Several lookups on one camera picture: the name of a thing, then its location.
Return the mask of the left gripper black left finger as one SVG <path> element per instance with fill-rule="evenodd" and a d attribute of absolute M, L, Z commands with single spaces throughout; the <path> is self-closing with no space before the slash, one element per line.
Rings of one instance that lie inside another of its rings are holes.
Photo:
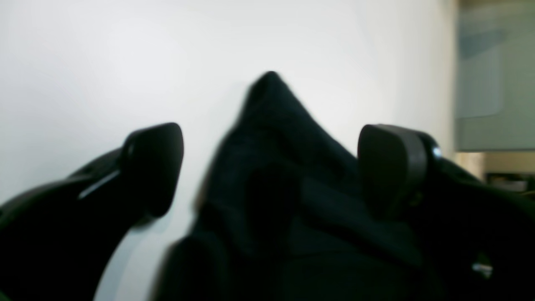
<path fill-rule="evenodd" d="M 130 228 L 171 208 L 183 153 L 175 122 L 142 128 L 65 179 L 2 204 L 2 301 L 94 299 Z"/>

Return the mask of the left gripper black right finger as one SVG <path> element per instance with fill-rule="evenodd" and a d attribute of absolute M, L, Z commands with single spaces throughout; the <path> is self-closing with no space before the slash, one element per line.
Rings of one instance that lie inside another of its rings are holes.
<path fill-rule="evenodd" d="M 534 201 L 486 185 L 425 132 L 366 125 L 357 155 L 379 221 L 403 222 L 445 301 L 533 301 Z"/>

